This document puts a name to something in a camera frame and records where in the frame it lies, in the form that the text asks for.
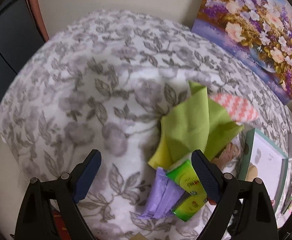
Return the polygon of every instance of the green fabric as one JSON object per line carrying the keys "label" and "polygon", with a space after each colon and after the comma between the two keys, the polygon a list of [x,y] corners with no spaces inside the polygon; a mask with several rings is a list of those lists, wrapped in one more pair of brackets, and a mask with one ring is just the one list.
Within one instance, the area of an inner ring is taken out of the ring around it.
{"label": "green fabric", "polygon": [[161,119],[161,140],[148,164],[168,169],[200,149],[211,161],[242,129],[226,109],[207,97],[207,88],[190,82],[191,97]]}

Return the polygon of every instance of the purple wrapper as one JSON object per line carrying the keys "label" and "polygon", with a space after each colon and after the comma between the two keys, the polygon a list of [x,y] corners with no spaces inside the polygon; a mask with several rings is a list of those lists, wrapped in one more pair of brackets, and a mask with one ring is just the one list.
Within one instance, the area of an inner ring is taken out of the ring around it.
{"label": "purple wrapper", "polygon": [[139,219],[160,219],[172,215],[170,209],[185,191],[166,176],[163,168],[158,167],[154,184],[150,190],[144,212]]}

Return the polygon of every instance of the red and white checkered cloth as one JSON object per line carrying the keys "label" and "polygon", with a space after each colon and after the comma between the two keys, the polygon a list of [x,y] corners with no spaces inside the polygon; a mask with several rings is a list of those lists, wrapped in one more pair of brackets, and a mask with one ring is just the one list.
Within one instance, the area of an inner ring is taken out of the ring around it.
{"label": "red and white checkered cloth", "polygon": [[246,98],[226,93],[212,94],[208,97],[224,107],[234,122],[244,123],[259,117],[257,110]]}

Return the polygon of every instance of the floral painting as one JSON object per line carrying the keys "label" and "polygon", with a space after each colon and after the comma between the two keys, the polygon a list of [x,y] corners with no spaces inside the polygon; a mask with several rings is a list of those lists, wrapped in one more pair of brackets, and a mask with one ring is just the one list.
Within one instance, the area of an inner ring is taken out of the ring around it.
{"label": "floral painting", "polygon": [[203,0],[193,32],[240,59],[292,99],[292,6],[287,0]]}

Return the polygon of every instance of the gray flower pattern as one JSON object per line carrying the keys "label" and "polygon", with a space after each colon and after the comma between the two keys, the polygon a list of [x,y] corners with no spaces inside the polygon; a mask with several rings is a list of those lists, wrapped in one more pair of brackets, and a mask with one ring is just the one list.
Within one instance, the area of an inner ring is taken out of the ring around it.
{"label": "gray flower pattern", "polygon": [[[260,113],[250,125],[287,152],[292,114],[249,68],[181,24],[125,10],[93,12],[44,44],[2,99],[0,132],[29,179],[56,179],[100,150],[101,168],[78,204],[100,240],[138,232],[196,239],[212,214],[209,205],[186,223],[138,219],[155,176],[147,160],[158,145],[157,123],[190,96],[188,80],[208,93],[247,98]],[[233,143],[243,151],[244,132]],[[224,172],[236,175],[240,162]]]}

